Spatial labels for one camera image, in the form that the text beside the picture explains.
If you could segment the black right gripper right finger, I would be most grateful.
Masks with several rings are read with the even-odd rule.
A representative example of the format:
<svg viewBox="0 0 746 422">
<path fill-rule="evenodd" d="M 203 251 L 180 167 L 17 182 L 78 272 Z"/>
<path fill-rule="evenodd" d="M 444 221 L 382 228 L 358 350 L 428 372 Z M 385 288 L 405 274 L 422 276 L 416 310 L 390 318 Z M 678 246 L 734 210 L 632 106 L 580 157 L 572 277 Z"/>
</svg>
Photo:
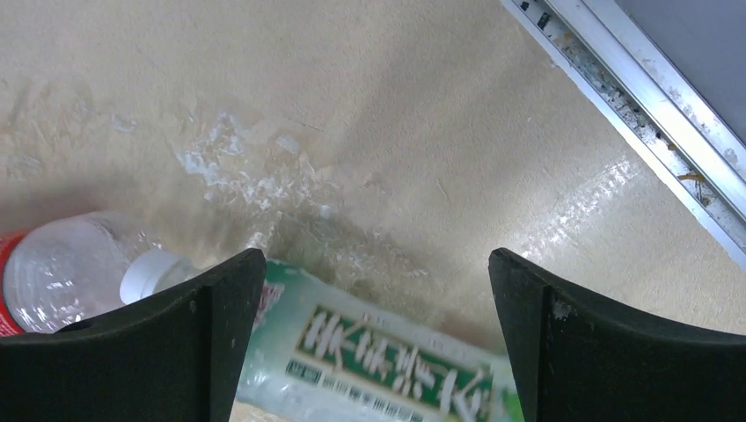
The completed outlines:
<svg viewBox="0 0 746 422">
<path fill-rule="evenodd" d="M 526 420 L 744 420 L 744 336 L 633 308 L 505 248 L 488 271 Z"/>
</svg>

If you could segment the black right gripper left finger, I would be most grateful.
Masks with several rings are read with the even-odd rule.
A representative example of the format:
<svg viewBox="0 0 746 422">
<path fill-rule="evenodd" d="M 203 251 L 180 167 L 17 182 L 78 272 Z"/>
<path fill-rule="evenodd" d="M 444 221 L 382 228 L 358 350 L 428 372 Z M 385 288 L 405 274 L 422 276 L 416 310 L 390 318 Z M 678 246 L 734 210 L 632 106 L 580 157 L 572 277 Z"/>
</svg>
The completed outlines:
<svg viewBox="0 0 746 422">
<path fill-rule="evenodd" d="M 228 420 L 266 270 L 248 249 L 56 333 L 3 338 L 2 420 Z"/>
</svg>

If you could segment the green bottle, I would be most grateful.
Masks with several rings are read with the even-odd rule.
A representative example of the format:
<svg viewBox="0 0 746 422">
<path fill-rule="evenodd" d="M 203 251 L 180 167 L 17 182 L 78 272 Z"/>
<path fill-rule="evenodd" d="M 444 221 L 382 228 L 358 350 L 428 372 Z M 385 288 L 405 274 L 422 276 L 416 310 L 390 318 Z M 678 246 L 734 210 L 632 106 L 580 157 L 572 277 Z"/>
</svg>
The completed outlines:
<svg viewBox="0 0 746 422">
<path fill-rule="evenodd" d="M 295 421 L 520 421 L 509 361 L 270 260 L 236 399 Z"/>
</svg>

